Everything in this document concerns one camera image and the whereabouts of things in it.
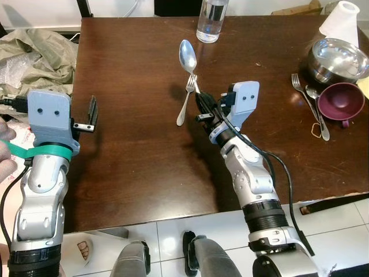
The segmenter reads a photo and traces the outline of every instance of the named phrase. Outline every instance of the silver spoon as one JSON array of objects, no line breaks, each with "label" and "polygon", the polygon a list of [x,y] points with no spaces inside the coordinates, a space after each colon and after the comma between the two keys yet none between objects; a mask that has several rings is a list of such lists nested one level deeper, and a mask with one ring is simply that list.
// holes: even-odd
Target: silver spoon
[{"label": "silver spoon", "polygon": [[195,80],[195,90],[196,93],[200,93],[195,76],[194,69],[196,68],[196,55],[191,43],[184,39],[179,46],[179,61],[183,69],[192,75]]},{"label": "silver spoon", "polygon": [[318,117],[319,117],[319,123],[321,126],[321,133],[322,133],[322,138],[325,141],[329,141],[329,131],[327,126],[325,125],[324,119],[322,114],[320,113],[319,109],[318,109],[318,98],[319,98],[319,94],[317,93],[317,90],[315,88],[311,88],[308,85],[305,87],[306,89],[306,93],[308,94],[308,96],[312,99],[315,100],[315,109],[317,111]]}]

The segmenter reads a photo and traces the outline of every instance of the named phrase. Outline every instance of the fork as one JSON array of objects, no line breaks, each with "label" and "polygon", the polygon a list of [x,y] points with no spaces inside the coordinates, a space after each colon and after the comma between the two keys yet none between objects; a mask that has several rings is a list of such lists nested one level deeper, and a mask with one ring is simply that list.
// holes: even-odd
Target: fork
[{"label": "fork", "polygon": [[307,98],[305,92],[304,92],[304,89],[302,88],[301,84],[300,84],[300,80],[299,80],[299,76],[297,73],[294,73],[292,74],[291,76],[291,80],[292,80],[292,86],[295,90],[301,92],[301,94],[304,96],[306,102],[308,103],[309,107],[310,107],[310,110],[312,111],[312,114],[314,115],[315,119],[319,121],[319,118],[318,118],[318,114],[317,112],[315,111],[315,108],[312,106],[311,102],[309,101],[309,99]]},{"label": "fork", "polygon": [[194,90],[195,90],[195,81],[192,78],[192,76],[190,76],[189,80],[187,81],[187,85],[186,85],[186,91],[187,91],[186,99],[184,100],[183,107],[177,117],[177,126],[182,126],[185,121],[187,102],[189,101],[190,94]]}]

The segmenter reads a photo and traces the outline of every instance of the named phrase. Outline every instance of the white tile floor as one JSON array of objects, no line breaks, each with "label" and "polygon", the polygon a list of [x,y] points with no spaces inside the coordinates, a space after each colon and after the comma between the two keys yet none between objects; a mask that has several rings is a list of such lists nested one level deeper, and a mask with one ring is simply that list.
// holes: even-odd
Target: white tile floor
[{"label": "white tile floor", "polygon": [[[369,263],[368,199],[305,216],[299,212],[301,205],[294,205],[296,221],[315,251],[314,261],[322,271],[329,272],[335,264],[336,269],[342,269]],[[288,206],[284,205],[283,209],[290,221]],[[74,276],[108,277],[121,249],[137,239],[145,239],[150,247],[150,277],[185,276],[181,237],[187,230],[218,242],[242,276],[252,276],[255,256],[247,247],[248,228],[241,211],[165,220],[127,229],[129,239],[88,234],[94,247],[92,260]],[[65,242],[72,236],[65,235]]]}]

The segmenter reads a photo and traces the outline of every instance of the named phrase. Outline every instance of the dark brown tabletop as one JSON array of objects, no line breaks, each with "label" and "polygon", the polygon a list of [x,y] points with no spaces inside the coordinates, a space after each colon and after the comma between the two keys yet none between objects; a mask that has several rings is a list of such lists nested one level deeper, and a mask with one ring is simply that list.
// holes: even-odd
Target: dark brown tabletop
[{"label": "dark brown tabletop", "polygon": [[[70,165],[66,231],[102,229],[240,209],[232,179],[209,142],[194,95],[186,121],[176,118],[189,75],[179,44],[194,46],[201,89],[216,99],[231,83],[258,81],[256,110],[242,132],[287,164],[294,202],[368,191],[368,105],[348,129],[327,120],[331,140],[311,135],[314,117],[291,85],[319,38],[324,17],[227,17],[219,40],[195,36],[197,18],[84,18],[74,82],[73,115],[96,95],[94,134],[82,134]],[[360,48],[369,43],[360,32]],[[277,193],[288,202],[287,179],[275,163]]]}]

